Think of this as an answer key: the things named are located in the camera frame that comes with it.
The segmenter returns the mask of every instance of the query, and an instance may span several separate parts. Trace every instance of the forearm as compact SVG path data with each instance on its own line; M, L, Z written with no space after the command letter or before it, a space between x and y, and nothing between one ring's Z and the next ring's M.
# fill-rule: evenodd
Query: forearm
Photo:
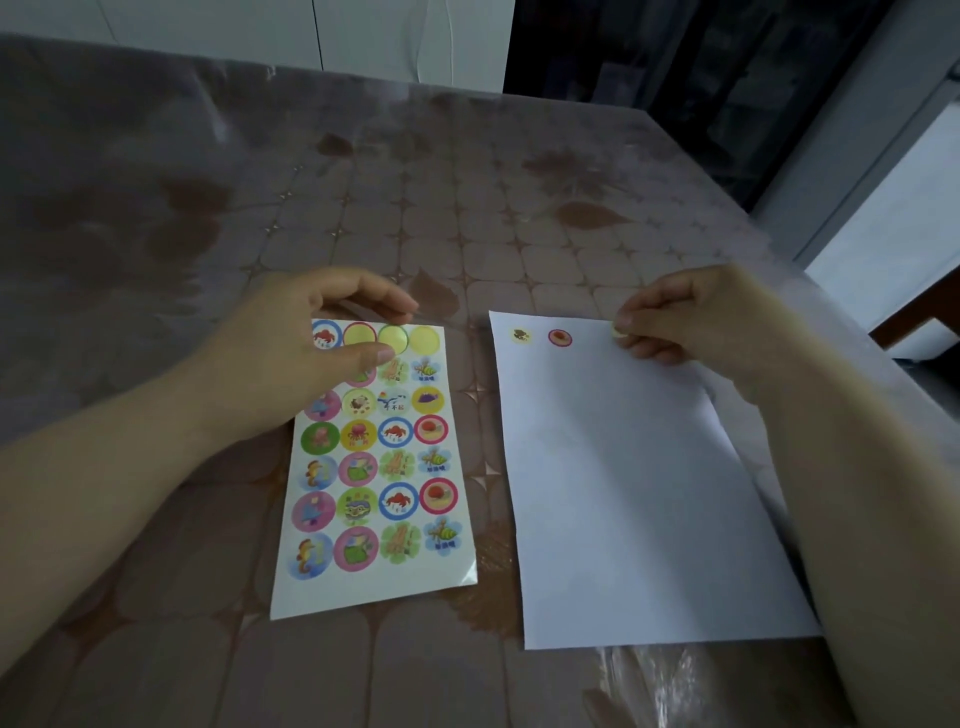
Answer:
M831 352L756 396L830 650L865 726L960 714L960 500L936 456Z
M227 443L183 368L0 452L0 673Z

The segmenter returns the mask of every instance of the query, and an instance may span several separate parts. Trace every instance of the hand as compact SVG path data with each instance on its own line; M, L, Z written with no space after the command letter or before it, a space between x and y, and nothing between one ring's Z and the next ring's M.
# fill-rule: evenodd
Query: hand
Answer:
M394 357L386 344L321 351L310 319L325 304L350 300L392 324L418 304L391 281L358 268L276 276L217 328L172 373L201 400L204 432L225 447L282 425L337 384Z
M697 359L752 399L771 373L819 348L800 318L735 265L674 273L635 293L617 312L617 343L639 359Z

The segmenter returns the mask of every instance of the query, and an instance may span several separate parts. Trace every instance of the cabinet door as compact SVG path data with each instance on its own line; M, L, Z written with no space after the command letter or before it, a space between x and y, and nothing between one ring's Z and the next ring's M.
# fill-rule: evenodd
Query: cabinet door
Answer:
M313 0L324 70L503 90L514 0Z
M97 0L5 0L0 32L113 44Z
M121 45L321 67L310 0L101 0L101 4Z

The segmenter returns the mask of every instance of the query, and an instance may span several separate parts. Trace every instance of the paper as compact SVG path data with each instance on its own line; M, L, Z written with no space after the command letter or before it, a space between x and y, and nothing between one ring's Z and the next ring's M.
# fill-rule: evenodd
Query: paper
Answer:
M526 646L819 635L696 373L490 314Z
M313 337L398 355L297 415L271 619L476 584L444 330L319 319Z

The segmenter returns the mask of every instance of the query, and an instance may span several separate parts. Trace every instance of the tabletop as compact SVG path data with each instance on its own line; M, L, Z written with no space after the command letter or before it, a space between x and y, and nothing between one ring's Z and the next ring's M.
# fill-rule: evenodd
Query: tabletop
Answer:
M269 621L292 430L268 432L176 490L0 684L0 723L852 724L822 640L522 649L491 309L610 319L663 273L736 260L960 463L948 418L649 116L66 43L0 51L3 437L163 371L273 271L362 265L445 327L479 570L475 587ZM756 410L703 375L791 544Z

